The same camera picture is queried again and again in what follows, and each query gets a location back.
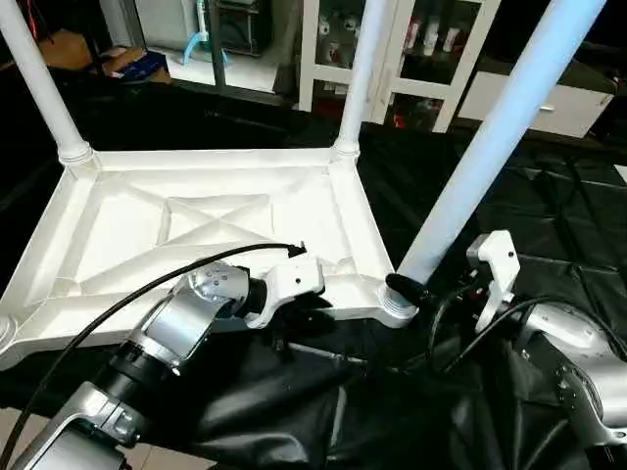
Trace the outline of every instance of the black cloth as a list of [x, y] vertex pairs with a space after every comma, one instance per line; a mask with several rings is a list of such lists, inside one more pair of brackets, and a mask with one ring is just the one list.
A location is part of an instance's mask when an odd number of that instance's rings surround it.
[[[337, 131], [311, 115], [161, 84], [56, 79], [80, 131], [98, 150], [314, 147], [330, 145]], [[16, 163], [0, 175], [0, 214], [10, 227], [6, 283], [61, 167], [14, 71], [0, 73], [0, 89], [3, 113], [12, 117], [3, 125], [4, 155]], [[23, 135], [30, 138], [18, 142]], [[364, 126], [359, 172], [395, 265], [467, 142], [466, 135]], [[585, 155], [523, 142], [434, 285], [446, 287], [458, 273], [477, 234], [506, 228], [522, 264], [516, 293], [571, 298], [627, 338], [627, 187], [611, 164]], [[442, 381], [421, 362], [426, 321], [419, 315], [402, 330], [359, 320], [317, 334], [291, 328], [216, 336], [146, 440], [241, 468], [588, 468], [547, 378], [508, 342], [486, 342]], [[451, 350], [457, 330], [447, 330], [444, 350]], [[364, 362], [286, 348], [285, 341]], [[111, 350], [74, 353], [36, 411], [53, 415]], [[37, 353], [0, 373], [0, 406], [24, 405], [54, 356]]]

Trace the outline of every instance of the metal rod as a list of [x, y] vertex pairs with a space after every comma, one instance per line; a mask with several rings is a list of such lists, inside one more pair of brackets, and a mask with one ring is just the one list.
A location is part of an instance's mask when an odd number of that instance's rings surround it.
[[351, 84], [344, 105], [340, 133], [335, 141], [335, 149], [343, 157], [356, 158], [360, 154], [359, 138], [363, 110], [366, 105], [374, 55], [381, 41], [381, 24], [387, 6], [387, 0], [365, 2], [360, 39], [353, 61]]
[[66, 164], [81, 164], [91, 159], [91, 147], [78, 133], [16, 0], [0, 0], [0, 30], [57, 142], [59, 160]]
[[506, 164], [605, 0], [553, 0], [493, 110], [425, 220], [399, 273], [426, 283]]

